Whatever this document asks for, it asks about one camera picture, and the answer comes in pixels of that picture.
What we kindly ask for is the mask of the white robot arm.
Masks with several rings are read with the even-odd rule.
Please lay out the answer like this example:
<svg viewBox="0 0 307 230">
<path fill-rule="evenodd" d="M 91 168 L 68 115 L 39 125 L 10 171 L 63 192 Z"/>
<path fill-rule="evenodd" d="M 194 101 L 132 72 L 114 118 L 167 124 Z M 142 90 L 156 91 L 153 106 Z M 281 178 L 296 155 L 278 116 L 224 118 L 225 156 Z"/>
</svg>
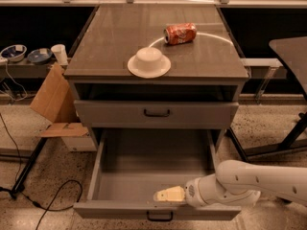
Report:
<svg viewBox="0 0 307 230">
<path fill-rule="evenodd" d="M 307 205 L 307 169 L 259 166 L 226 160 L 213 174 L 189 180 L 153 195 L 157 202 L 188 204 L 194 208 L 212 204 L 242 206 L 255 203 L 262 193 Z"/>
</svg>

